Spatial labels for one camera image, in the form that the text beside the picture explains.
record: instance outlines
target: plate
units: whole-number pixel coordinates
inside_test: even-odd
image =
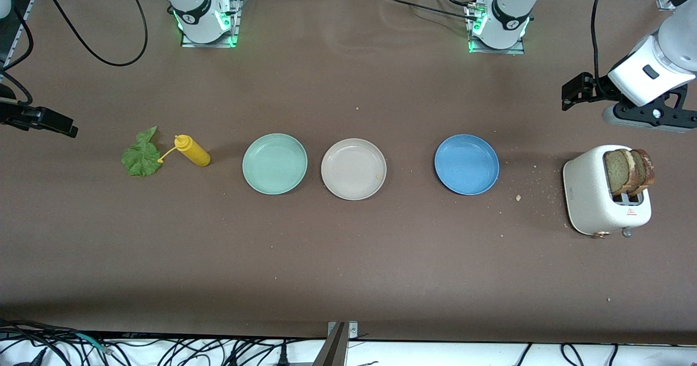
[[[272,133],[257,138],[242,160],[242,174],[257,192],[281,194],[292,190],[307,171],[307,153],[292,136]]]
[[[324,185],[346,200],[371,197],[383,186],[387,172],[383,153],[360,138],[347,138],[332,145],[322,160]]]
[[[498,178],[498,158],[479,137],[455,135],[436,151],[436,173],[455,193],[474,195],[489,190]]]

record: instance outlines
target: green leaf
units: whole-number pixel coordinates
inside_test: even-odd
[[[145,142],[143,145],[132,145],[124,151],[121,156],[121,162],[129,170],[129,175],[139,175],[147,177],[157,171],[161,163],[160,151],[157,150],[154,144]]]
[[[147,143],[150,142],[150,139],[152,136],[155,134],[155,130],[157,130],[157,127],[152,127],[149,129],[146,129],[135,137],[135,143],[136,145],[146,145]]]

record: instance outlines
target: yellow squeeze bottle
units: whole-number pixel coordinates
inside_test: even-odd
[[[209,165],[209,163],[211,163],[211,155],[209,155],[209,153],[202,149],[201,145],[194,141],[193,138],[187,135],[175,136],[174,148],[167,151],[167,153],[162,155],[162,158],[158,159],[157,161],[159,163],[164,163],[164,157],[169,155],[170,152],[174,151],[175,148],[179,152],[184,154],[185,157],[189,158],[191,162],[194,162],[194,164],[196,164],[197,166],[206,167],[207,165]]]

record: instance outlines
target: table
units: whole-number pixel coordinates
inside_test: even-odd
[[[132,0],[60,1],[109,60],[142,45]],[[251,0],[239,47],[184,49],[167,2],[141,1],[150,43],[129,68],[87,54],[50,0],[30,15],[36,48],[13,74],[80,133],[0,128],[5,318],[271,336],[321,336],[326,321],[351,319],[371,338],[697,339],[697,135],[607,125],[609,103],[560,110],[561,85],[592,70],[592,0],[540,0],[524,56],[470,54],[457,18],[390,0]],[[653,0],[602,0],[598,16],[607,71],[667,15]],[[161,151],[186,133],[211,165],[172,155],[151,177],[127,176],[122,151],[154,125]],[[309,167],[270,197],[246,184],[241,160],[274,132],[298,138]],[[485,194],[453,194],[434,173],[433,153],[456,133],[498,153]],[[323,153],[350,137],[388,161],[385,185],[361,202],[321,182]],[[607,143],[644,148],[657,166],[652,220],[632,239],[583,237],[565,212],[560,168]]]

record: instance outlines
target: toast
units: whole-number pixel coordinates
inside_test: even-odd
[[[605,173],[610,185],[610,194],[619,196],[622,193],[636,190],[641,185],[637,162],[629,150],[620,149],[606,152],[603,159],[605,160]]]
[[[637,163],[637,169],[639,174],[639,180],[637,185],[629,190],[627,194],[631,197],[642,193],[646,188],[653,185],[656,175],[654,172],[654,165],[651,162],[651,157],[647,154],[645,150],[632,150],[632,157],[634,157],[635,163]]]

